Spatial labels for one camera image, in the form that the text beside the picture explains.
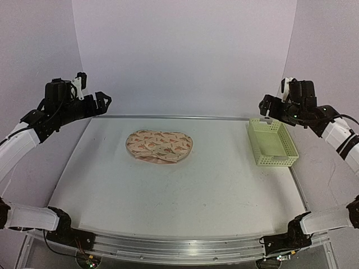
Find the aluminium front rail frame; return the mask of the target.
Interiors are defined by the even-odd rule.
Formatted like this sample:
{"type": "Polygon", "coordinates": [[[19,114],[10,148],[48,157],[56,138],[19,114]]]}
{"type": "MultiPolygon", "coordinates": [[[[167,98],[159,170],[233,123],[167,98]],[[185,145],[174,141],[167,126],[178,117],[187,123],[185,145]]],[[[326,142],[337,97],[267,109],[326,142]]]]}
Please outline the aluminium front rail frame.
{"type": "Polygon", "coordinates": [[[170,266],[236,265],[245,268],[337,268],[328,233],[284,249],[266,237],[169,238],[79,231],[70,242],[40,230],[25,234],[15,268],[120,268],[129,262],[170,266]]]}

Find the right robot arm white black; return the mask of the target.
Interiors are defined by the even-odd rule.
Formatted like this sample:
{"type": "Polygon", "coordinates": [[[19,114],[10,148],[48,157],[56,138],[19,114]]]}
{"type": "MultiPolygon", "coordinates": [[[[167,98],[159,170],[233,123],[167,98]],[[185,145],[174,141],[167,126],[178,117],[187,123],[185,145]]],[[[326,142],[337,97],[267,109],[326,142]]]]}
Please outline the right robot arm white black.
{"type": "MultiPolygon", "coordinates": [[[[265,95],[259,110],[265,117],[311,129],[358,174],[358,134],[347,124],[347,120],[354,119],[330,105],[319,106],[312,81],[282,79],[280,96],[265,95]]],[[[358,228],[357,198],[344,206],[300,214],[288,223],[287,232],[263,236],[259,242],[269,258],[307,248],[314,234],[341,228],[358,228]]]]}

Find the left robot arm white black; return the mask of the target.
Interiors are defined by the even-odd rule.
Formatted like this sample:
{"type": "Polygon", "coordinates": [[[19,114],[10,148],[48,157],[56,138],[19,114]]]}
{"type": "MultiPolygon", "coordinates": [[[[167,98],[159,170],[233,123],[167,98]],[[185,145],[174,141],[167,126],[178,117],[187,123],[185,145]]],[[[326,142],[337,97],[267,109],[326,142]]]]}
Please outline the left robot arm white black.
{"type": "MultiPolygon", "coordinates": [[[[45,85],[44,99],[36,109],[20,119],[1,141],[1,178],[32,149],[45,142],[61,127],[72,122],[103,115],[112,99],[99,91],[84,94],[87,75],[79,72],[73,80],[54,78],[45,85]]],[[[68,213],[56,207],[33,207],[1,199],[1,229],[42,230],[45,239],[61,245],[90,251],[95,234],[72,227],[68,213]]]]}

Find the light green plastic basket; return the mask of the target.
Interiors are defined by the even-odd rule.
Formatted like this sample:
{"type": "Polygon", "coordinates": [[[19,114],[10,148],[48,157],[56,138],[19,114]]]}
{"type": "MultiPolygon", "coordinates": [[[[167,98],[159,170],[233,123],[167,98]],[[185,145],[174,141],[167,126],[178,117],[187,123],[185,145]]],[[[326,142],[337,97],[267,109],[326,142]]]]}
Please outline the light green plastic basket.
{"type": "Polygon", "coordinates": [[[291,167],[298,160],[299,153],[282,122],[251,118],[247,133],[256,165],[291,167]]]}

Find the floral mesh laundry bag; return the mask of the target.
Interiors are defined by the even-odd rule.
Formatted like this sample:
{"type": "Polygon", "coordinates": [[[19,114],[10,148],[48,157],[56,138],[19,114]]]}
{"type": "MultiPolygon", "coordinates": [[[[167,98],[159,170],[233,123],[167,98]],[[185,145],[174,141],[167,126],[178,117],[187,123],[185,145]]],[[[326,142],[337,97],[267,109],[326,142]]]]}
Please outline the floral mesh laundry bag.
{"type": "Polygon", "coordinates": [[[138,130],[126,140],[127,151],[138,160],[155,164],[175,164],[193,148],[190,136],[181,132],[138,130]]]}

